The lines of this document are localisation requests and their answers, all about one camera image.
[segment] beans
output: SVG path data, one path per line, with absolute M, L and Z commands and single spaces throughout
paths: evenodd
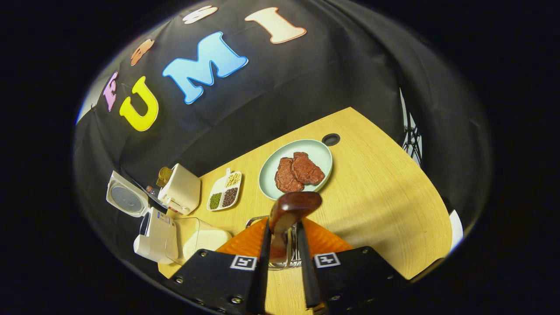
M 210 197 L 210 209 L 214 210 L 218 207 L 221 197 L 222 193 L 215 193 Z
M 223 197 L 222 207 L 227 207 L 235 201 L 235 196 L 237 195 L 237 187 L 226 190 L 226 194 Z
M 241 179 L 241 174 L 239 174 L 239 173 L 231 174 L 227 178 L 226 187 L 233 186 L 233 185 L 237 184 L 240 179 Z

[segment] light wood tabletop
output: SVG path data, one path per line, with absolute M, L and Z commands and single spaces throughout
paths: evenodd
M 387 134 L 352 108 L 346 108 L 283 135 L 205 174 L 200 205 L 185 216 L 197 217 L 236 235 L 252 217 L 268 215 L 274 201 L 259 189 L 260 168 L 278 148 L 300 139 L 321 141 L 329 133 L 340 141 L 329 146 L 333 170 L 319 191 L 323 204 L 309 219 L 354 247 L 371 246 L 403 277 L 411 279 L 451 246 L 447 209 L 420 167 Z M 226 169 L 242 172 L 237 204 L 209 211 L 214 182 Z M 167 278 L 181 266 L 159 264 Z M 269 271 L 266 310 L 271 314 L 311 314 L 305 310 L 301 268 Z

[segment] orange letter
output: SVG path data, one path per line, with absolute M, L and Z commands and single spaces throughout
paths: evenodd
M 272 7 L 256 11 L 246 17 L 245 21 L 255 21 L 264 27 L 272 35 L 270 42 L 273 44 L 284 43 L 307 32 L 303 27 L 291 25 L 285 18 L 276 13 L 277 10 L 278 8 Z
M 146 102 L 148 112 L 146 112 L 146 115 L 140 116 L 134 107 L 132 107 L 129 96 L 124 99 L 123 104 L 120 106 L 119 114 L 124 116 L 134 129 L 138 131 L 146 131 L 152 126 L 153 122 L 156 121 L 157 113 L 160 110 L 160 107 L 157 105 L 156 97 L 146 86 L 145 76 L 136 81 L 132 87 L 132 93 L 138 93 L 144 102 Z

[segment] white divided tray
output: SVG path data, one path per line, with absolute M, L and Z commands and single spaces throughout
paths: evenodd
M 229 178 L 230 176 L 234 175 L 234 174 L 239 174 L 239 181 L 232 186 L 226 187 L 226 183 L 227 183 L 227 178 Z M 218 180 L 214 183 L 214 186 L 212 186 L 212 190 L 210 191 L 210 194 L 208 195 L 208 202 L 206 203 L 206 209 L 208 209 L 209 211 L 218 211 L 218 210 L 223 210 L 223 209 L 227 209 L 229 207 L 235 206 L 235 204 L 237 203 L 237 198 L 239 196 L 239 190 L 241 188 L 241 181 L 243 180 L 243 175 L 241 174 L 241 172 L 231 172 L 230 168 L 227 168 L 226 170 L 226 175 L 222 178 L 218 178 Z M 237 193 L 235 194 L 235 199 L 233 201 L 232 204 L 230 204 L 227 207 L 222 207 L 223 205 L 223 199 L 226 196 L 226 191 L 232 189 L 232 188 L 237 188 Z M 220 203 L 218 204 L 218 207 L 216 209 L 210 209 L 210 198 L 216 194 L 216 193 L 222 193 L 222 195 L 220 196 Z

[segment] steak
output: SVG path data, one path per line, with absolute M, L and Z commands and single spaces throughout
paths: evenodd
M 280 164 L 278 165 L 278 171 L 276 171 L 276 176 L 274 176 L 276 187 L 280 189 L 281 192 L 296 192 L 304 190 L 304 185 L 298 182 L 292 174 L 292 160 L 293 159 L 289 157 L 281 158 Z
M 293 153 L 291 169 L 293 176 L 303 184 L 317 185 L 325 178 L 325 173 L 309 159 L 305 152 Z

